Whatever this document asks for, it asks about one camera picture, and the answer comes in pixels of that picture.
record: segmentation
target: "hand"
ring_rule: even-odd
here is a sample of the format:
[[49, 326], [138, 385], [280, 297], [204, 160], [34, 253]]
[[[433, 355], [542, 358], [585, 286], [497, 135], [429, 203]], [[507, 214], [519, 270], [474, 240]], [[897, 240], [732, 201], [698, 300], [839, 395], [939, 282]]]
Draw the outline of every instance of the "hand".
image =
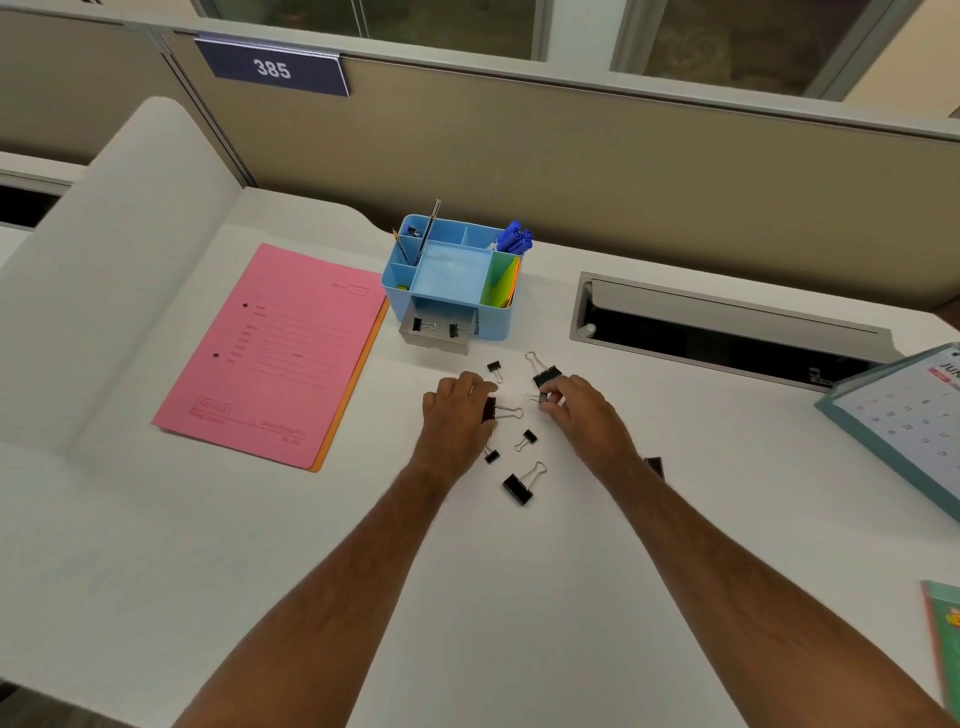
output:
[[436, 392], [423, 395], [423, 431], [410, 467], [452, 488], [490, 440], [495, 420], [484, 423], [483, 407], [496, 384], [473, 372], [440, 380]]
[[624, 474], [625, 468], [642, 465], [627, 426], [586, 379], [560, 376], [540, 390], [550, 395], [540, 405], [540, 411], [557, 423], [573, 451], [600, 482], [607, 485], [612, 478]]

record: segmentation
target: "room number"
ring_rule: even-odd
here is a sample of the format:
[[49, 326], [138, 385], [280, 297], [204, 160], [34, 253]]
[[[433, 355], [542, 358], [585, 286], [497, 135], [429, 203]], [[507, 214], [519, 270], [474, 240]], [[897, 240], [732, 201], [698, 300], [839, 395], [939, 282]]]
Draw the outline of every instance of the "room number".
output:
[[253, 65], [256, 66], [256, 72], [261, 76], [273, 76], [275, 79], [290, 78], [290, 71], [287, 70], [286, 63], [274, 63], [273, 61], [253, 59]]

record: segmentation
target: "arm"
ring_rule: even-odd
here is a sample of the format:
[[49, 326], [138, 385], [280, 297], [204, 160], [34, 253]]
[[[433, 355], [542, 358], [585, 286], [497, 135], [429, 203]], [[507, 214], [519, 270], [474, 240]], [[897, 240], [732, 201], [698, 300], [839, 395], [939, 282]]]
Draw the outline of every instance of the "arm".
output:
[[427, 528], [490, 439], [496, 385], [464, 372], [423, 396], [410, 464], [339, 546], [251, 630], [175, 728], [347, 724]]
[[627, 517], [750, 728], [956, 728], [883, 652], [647, 468], [588, 382], [543, 390], [540, 408]]

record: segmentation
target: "pink file folder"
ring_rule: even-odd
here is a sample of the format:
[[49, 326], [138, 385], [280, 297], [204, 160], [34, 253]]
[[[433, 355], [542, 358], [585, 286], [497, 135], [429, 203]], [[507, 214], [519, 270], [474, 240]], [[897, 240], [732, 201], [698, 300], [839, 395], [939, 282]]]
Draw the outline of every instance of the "pink file folder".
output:
[[261, 244], [153, 424], [310, 468], [383, 299], [376, 273]]

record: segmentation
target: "calendar page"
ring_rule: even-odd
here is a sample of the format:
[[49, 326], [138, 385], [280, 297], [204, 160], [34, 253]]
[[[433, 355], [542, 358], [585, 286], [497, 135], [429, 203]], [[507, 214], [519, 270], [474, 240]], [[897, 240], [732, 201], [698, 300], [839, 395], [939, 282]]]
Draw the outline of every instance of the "calendar page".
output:
[[935, 352], [833, 403], [960, 497], [960, 350]]

